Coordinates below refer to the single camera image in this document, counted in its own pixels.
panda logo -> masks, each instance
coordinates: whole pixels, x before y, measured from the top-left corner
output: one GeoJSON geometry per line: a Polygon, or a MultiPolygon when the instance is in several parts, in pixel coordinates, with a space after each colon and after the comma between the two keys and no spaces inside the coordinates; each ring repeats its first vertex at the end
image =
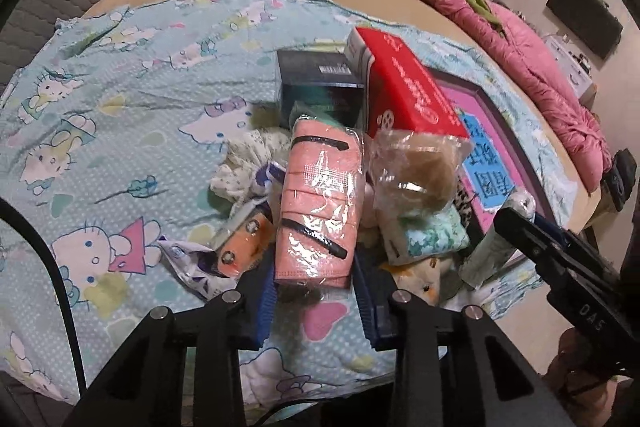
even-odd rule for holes
{"type": "Polygon", "coordinates": [[[393,111],[387,109],[384,113],[378,115],[378,126],[380,129],[391,129],[394,126],[393,111]]]}

silver screw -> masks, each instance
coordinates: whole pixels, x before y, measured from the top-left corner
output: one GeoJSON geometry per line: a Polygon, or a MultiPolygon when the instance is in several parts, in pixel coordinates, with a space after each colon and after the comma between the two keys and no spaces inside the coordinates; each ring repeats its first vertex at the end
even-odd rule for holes
{"type": "Polygon", "coordinates": [[[482,308],[480,306],[471,305],[465,308],[465,315],[470,319],[473,319],[476,321],[482,318],[482,316],[484,315],[484,312],[482,311],[482,308]]]}
{"type": "Polygon", "coordinates": [[[411,300],[411,293],[407,290],[396,290],[391,294],[391,298],[400,303],[407,303],[411,300]]]}
{"type": "Polygon", "coordinates": [[[238,290],[227,290],[222,294],[222,300],[229,304],[234,304],[240,300],[242,296],[238,290]]]}
{"type": "Polygon", "coordinates": [[[149,313],[149,315],[151,315],[151,318],[155,321],[164,319],[168,314],[169,308],[167,308],[166,306],[156,306],[151,310],[151,313],[149,313]]]}

red box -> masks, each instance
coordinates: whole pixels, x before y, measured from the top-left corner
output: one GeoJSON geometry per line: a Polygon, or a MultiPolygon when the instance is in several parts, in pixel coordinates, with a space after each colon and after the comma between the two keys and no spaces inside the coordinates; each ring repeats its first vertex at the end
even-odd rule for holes
{"type": "Polygon", "coordinates": [[[344,54],[366,83],[364,125],[370,137],[382,128],[468,140],[449,100],[401,38],[354,28],[344,54]]]}

hello kitty bedsheet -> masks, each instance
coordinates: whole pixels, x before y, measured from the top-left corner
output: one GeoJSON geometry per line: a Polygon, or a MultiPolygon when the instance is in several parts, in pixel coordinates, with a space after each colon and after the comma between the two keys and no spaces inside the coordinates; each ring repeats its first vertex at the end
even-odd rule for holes
{"type": "MultiPolygon", "coordinates": [[[[427,65],[484,87],[521,139],[560,223],[575,185],[540,122],[474,48],[327,0],[168,0],[59,21],[0,98],[0,195],[55,256],[91,382],[148,311],[201,306],[161,262],[160,235],[206,243],[230,204],[208,191],[225,139],[270,124],[276,49],[334,50],[355,24],[400,35],[427,65]]],[[[492,282],[498,316],[536,285],[527,263],[492,282]]],[[[388,380],[353,293],[279,303],[260,353],[241,353],[249,419],[281,400],[388,380]]],[[[0,221],[0,369],[74,403],[60,309],[36,254],[0,221]]]]}

pink towel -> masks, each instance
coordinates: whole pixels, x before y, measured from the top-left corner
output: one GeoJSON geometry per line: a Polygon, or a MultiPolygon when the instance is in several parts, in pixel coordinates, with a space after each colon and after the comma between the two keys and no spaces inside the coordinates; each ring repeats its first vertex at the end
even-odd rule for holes
{"type": "Polygon", "coordinates": [[[506,38],[473,11],[466,0],[421,0],[468,33],[536,104],[569,153],[589,192],[611,168],[611,155],[600,125],[581,107],[545,43],[518,16],[489,3],[506,38]]]}
{"type": "Polygon", "coordinates": [[[296,122],[276,236],[277,282],[348,286],[364,185],[355,132],[296,122]]]}

